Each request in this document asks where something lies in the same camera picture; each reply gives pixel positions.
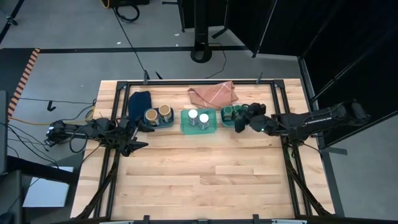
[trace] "wooden table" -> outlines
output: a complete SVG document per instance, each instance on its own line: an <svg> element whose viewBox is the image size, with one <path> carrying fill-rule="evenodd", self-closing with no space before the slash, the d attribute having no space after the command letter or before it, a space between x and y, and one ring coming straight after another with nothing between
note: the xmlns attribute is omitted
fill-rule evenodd
<svg viewBox="0 0 398 224"><path fill-rule="evenodd" d="M284 82L290 111L307 112L300 80L285 79ZM111 117L116 83L101 82L95 118ZM139 133L138 141L148 142L149 146L129 157L121 157L112 220L142 220L144 215L150 215L151 220L251 219L253 214L259 214L260 218L293 218L280 138L257 133L249 127L243 133L235 133L233 128L222 127L219 111L216 133L183 135L180 111L196 108L187 94L190 87L193 85L131 88L130 94L150 91L153 107L169 104L175 111L175 122L171 128ZM275 113L269 85L236 85L235 93L239 97L236 103L264 103L267 115ZM280 91L278 99L284 112ZM317 147L315 139L305 143ZM97 145L90 141L85 154ZM333 213L319 153L301 146L300 155L308 188L324 208ZM71 217L78 215L96 192L103 156L104 149L99 148L82 165ZM304 214L302 194L297 186L296 189L300 211ZM102 215L107 195L106 192Z"/></svg>

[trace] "black metal frame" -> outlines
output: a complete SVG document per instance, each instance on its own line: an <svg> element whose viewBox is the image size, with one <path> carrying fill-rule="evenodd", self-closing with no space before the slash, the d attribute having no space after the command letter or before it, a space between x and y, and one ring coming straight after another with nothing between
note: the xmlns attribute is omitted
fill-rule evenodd
<svg viewBox="0 0 398 224"><path fill-rule="evenodd" d="M221 82L225 82L226 80L148 80L147 85L214 85L218 84ZM272 99L274 102L275 106L275 112L280 113L280 106L279 106L279 101L277 97L277 88L280 89L281 95L282 95L282 102L284 104L284 109L286 113L289 113L289 102L287 100L287 94L285 90L285 85L283 80L256 80L256 79L247 79L247 80L233 80L235 84L237 85L253 85L253 84L259 84L259 85L270 85L271 86L271 92L272 92ZM115 121L116 120L116 114L119 106L119 97L121 95L121 91L124 89L124 99L123 99L123 105L122 105L122 113L121 115L124 116L126 115L127 112L127 104L128 104L128 99L129 99L129 92L130 92L130 87L134 85L144 85L144 82L142 81L132 81L132 82L127 82L127 81L120 81L116 85L116 93L114 97L114 104L112 108L112 115L111 115L111 120ZM290 190L290 195L292 197L292 205L293 205L293 210L294 210L294 215L297 221L299 220L311 220L309 223L362 223L362 222L367 222L367 223L398 223L395 221L389 221L389 220L368 220L368 219L358 219L358 218L342 218L342 217L336 217L332 216L330 213L328 213L326 210L322 208L320 203L317 202L316 198L312 195L311 191L306 187L305 185L305 179L304 179L304 174L303 174L303 168L300 160L300 154L298 147L296 145L291 145L287 137L281 137L280 138L281 143L282 143L282 150L284 153L284 160L285 160L285 166L287 170L287 177L289 180L289 190ZM292 148L292 150L295 153L295 163L296 163L296 168L297 171L294 169L292 162L290 161L290 155L289 155L289 147ZM84 217L83 219L79 220L72 220L72 223L95 223L97 220L110 220L111 219L111 214L112 214L112 208L113 208L113 198L114 198L114 193L116 190L116 178L118 174L118 165L119 165L119 159L120 159L120 152L116 151L114 155L114 162L113 166L111 168L111 171L109 172L108 175L106 175L106 172L108 170L108 164L109 164L109 155L110 155L110 149L107 148L104 153L104 161L103 165L101 168L101 176L100 176L100 181L99 181L99 191L95 194L93 199L91 200L92 202L96 202L93 205L95 205L95 212L94 212L94 217L93 218L87 218ZM108 202L107 202L107 208L106 208L106 216L105 217L99 217L100 214L100 209L101 209L101 201L102 201L102 194L107 186L107 184L111 184L110 189L109 189L109 197L108 197ZM297 184L303 194L303 199L304 199L304 204L305 204L305 211L306 215L301 215L300 209L299 209L299 203L297 200L297 193L295 190L295 184ZM314 210L318 213L317 216L312 216L312 211L311 207L314 208ZM143 217L143 220L134 220L134 223L139 223L139 224L149 224L149 223L159 223L159 224L171 224L171 223L179 223L179 224L192 224L192 223L197 223L197 224L206 224L206 223L219 223L219 224L227 224L227 223L235 223L235 224L240 224L240 223L255 223L255 224L260 224L260 223L283 223L283 220L271 220L271 219L259 219L259 215L254 214L253 219L246 219L246 220L151 220L149 221L149 216L145 215Z"/></svg>

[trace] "black curtain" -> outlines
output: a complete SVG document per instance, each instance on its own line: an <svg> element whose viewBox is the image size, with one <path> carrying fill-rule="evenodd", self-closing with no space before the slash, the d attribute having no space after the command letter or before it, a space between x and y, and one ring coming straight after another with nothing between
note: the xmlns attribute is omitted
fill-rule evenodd
<svg viewBox="0 0 398 224"><path fill-rule="evenodd" d="M223 26L227 0L209 0L209 26ZM185 28L194 27L194 0L183 0L182 11Z"/></svg>
<svg viewBox="0 0 398 224"><path fill-rule="evenodd" d="M262 28L267 24L273 0L229 0L229 4L228 28L254 53L262 38Z"/></svg>
<svg viewBox="0 0 398 224"><path fill-rule="evenodd" d="M315 94L397 23L396 0L347 0L305 56Z"/></svg>
<svg viewBox="0 0 398 224"><path fill-rule="evenodd" d="M348 99L357 99L371 115L369 126L397 113L397 40L397 31L388 33L381 46L347 71L336 85L321 95L318 99L319 107L326 108ZM335 129L325 134L325 143L333 144L354 134L358 129L348 126Z"/></svg>
<svg viewBox="0 0 398 224"><path fill-rule="evenodd" d="M341 0L278 0L260 54L300 56Z"/></svg>

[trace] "gray concrete floor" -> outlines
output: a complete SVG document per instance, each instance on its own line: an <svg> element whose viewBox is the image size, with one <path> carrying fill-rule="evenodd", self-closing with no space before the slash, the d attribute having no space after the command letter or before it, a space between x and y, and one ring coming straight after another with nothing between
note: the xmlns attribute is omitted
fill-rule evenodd
<svg viewBox="0 0 398 224"><path fill-rule="evenodd" d="M193 45L192 30L184 34L180 31L177 6L161 5L160 2L161 0L152 0L148 6L140 6L139 20L133 24L123 24L133 46ZM98 0L53 0L46 4L42 0L25 1L17 15L17 21L19 26L10 28L0 47L129 47L113 12L103 9ZM242 45L231 32L210 41L223 45ZM263 78L301 78L295 57L266 55L253 59L249 51L226 51L225 54L225 70L215 78L257 78L261 72L264 72ZM139 56L151 78L156 77L155 71L164 79L203 78L221 70L224 63L220 51L213 52L212 59L204 64L193 62L189 52L148 52L139 53ZM141 78L142 70L133 53L40 54L22 97L91 102L97 95L101 80ZM57 109L48 112L46 106L46 103L21 100L14 117L46 123L72 118L84 107L56 103ZM15 121L10 124L20 127L39 140L44 139L47 130L46 126L30 126ZM394 199L397 198L393 186L398 180L392 172L396 167L393 161L396 152L392 150L393 144L385 143L396 141L393 138L395 132L391 131L395 126L386 127L390 131L387 135L372 128L373 134L363 132L362 135L355 136L356 138L347 139L341 142L343 145L340 147L349 148L349 156L333 155L333 167L347 216L398 219L392 211L396 207ZM367 144L367 141L372 141L372 136L380 137L376 140L379 143L377 149L371 143ZM20 143L9 141L9 144L18 149L22 158L48 164ZM76 141L74 144L78 147L82 142ZM74 155L66 145L54 146L47 155L57 161L67 161L67 164L61 165L70 164L76 167L81 162L81 155ZM40 215L36 213L31 216L32 223L46 223L59 215L63 219L68 218L73 194L71 189L65 208Z"/></svg>

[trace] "black cloth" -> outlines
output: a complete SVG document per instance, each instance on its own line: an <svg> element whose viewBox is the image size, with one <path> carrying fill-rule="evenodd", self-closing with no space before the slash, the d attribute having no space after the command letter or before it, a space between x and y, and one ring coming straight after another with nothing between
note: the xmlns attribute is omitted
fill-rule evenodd
<svg viewBox="0 0 398 224"><path fill-rule="evenodd" d="M149 91L135 92L129 99L129 120L132 128L136 128L135 120L144 119L145 111L152 108Z"/></svg>

